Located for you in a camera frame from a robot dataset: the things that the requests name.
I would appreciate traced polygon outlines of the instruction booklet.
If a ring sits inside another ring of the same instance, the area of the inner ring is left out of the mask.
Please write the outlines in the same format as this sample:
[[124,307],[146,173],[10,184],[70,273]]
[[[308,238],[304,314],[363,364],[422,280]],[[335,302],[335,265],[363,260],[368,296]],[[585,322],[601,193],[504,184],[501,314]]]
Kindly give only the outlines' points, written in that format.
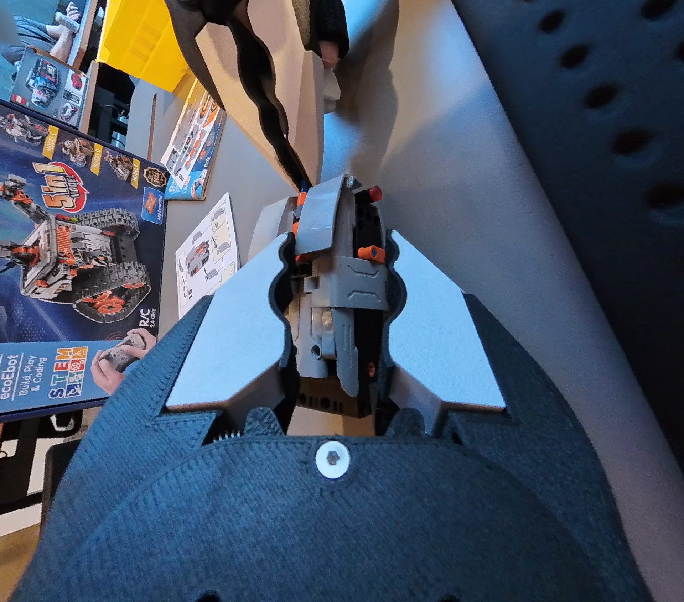
[[170,175],[168,199],[204,200],[226,118],[226,112],[195,80],[161,158]]

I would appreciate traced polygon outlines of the yellow plastic bin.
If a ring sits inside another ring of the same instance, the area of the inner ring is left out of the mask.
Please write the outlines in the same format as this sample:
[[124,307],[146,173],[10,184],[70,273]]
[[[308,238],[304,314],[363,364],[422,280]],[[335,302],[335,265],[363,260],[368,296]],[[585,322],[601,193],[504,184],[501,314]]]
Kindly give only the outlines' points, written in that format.
[[189,72],[164,0],[107,0],[97,61],[168,92]]

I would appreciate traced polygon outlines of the grey toy brick model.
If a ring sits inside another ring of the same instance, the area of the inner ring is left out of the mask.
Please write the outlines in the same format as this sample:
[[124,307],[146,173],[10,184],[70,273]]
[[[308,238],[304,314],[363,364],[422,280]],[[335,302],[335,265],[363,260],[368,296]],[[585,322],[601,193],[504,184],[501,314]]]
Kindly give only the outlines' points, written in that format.
[[249,259],[279,234],[295,235],[293,299],[285,310],[296,350],[297,404],[372,414],[380,342],[389,313],[379,187],[338,176],[264,208]]

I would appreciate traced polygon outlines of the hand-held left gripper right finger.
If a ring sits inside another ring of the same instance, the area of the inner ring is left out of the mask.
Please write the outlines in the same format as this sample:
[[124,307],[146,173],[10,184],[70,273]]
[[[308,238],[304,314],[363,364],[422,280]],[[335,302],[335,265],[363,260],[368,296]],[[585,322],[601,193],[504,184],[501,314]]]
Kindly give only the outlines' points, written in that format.
[[504,410],[460,287],[395,230],[387,234],[387,268],[388,279],[398,282],[383,337],[392,369],[389,399],[418,410],[430,435],[449,410]]

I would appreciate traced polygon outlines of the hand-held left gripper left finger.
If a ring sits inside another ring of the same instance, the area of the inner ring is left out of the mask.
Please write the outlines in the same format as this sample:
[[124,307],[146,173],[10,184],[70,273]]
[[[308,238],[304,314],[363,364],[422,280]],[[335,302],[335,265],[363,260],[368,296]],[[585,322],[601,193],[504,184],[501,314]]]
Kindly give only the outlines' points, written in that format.
[[166,401],[173,412],[276,409],[292,355],[295,236],[279,235],[214,294]]

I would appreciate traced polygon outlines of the car print toy box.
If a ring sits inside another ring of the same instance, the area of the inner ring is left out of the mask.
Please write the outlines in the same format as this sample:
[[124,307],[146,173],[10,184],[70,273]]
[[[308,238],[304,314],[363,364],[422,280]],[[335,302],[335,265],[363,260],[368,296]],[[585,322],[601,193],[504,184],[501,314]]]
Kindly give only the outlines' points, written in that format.
[[10,102],[79,128],[88,77],[30,46],[16,63]]

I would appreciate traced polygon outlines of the white instruction sheet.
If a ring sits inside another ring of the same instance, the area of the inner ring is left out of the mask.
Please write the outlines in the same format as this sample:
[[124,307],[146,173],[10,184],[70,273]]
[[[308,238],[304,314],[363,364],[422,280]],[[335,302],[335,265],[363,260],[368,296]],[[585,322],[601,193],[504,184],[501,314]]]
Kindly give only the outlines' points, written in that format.
[[233,213],[225,193],[175,253],[178,316],[212,295],[239,268]]

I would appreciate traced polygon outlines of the grey desk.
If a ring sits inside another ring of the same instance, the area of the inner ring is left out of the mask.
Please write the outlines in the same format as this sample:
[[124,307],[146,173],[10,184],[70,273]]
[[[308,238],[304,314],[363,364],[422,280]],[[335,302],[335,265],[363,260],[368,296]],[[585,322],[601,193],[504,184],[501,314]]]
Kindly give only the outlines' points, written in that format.
[[323,177],[475,294],[585,427],[640,571],[683,599],[683,477],[450,0],[345,0],[352,47]]

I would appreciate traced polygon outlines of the blue robot toy box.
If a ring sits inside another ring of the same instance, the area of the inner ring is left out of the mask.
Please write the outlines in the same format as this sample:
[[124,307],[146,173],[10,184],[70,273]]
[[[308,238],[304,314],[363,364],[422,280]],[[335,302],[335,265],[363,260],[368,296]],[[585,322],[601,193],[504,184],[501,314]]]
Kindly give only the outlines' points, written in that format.
[[1,105],[1,421],[103,401],[159,328],[166,171]]

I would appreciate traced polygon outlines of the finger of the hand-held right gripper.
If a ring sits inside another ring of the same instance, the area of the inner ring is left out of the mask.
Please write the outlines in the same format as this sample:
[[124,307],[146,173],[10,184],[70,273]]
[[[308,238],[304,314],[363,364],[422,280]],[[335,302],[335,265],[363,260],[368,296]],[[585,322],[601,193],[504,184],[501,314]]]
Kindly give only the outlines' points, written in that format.
[[312,185],[321,179],[326,77],[321,57],[302,44],[292,0],[255,0],[255,34],[274,68],[287,136]]
[[297,190],[311,179],[289,143],[287,120],[275,96],[275,77],[264,45],[234,21],[207,23],[196,42],[228,116],[272,167]]

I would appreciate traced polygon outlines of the black perforated chair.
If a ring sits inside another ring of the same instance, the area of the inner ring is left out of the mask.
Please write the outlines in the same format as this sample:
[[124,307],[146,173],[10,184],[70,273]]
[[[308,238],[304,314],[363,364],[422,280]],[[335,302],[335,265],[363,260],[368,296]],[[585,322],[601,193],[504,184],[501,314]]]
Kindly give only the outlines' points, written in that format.
[[683,559],[683,0],[452,0],[560,224],[514,327],[576,409],[633,548]]

